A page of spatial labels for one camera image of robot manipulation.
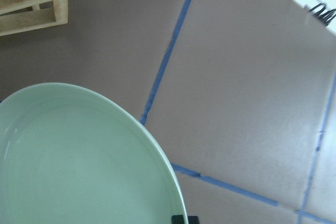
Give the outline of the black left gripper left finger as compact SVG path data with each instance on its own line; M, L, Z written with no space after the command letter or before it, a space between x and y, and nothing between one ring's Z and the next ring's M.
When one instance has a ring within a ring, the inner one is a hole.
M171 217L171 224L184 224L184 216L183 215L173 215Z

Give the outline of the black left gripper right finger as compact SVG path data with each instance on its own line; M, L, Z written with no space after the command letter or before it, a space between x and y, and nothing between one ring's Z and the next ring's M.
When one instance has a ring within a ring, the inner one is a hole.
M188 216L188 223L189 224L199 224L198 216Z

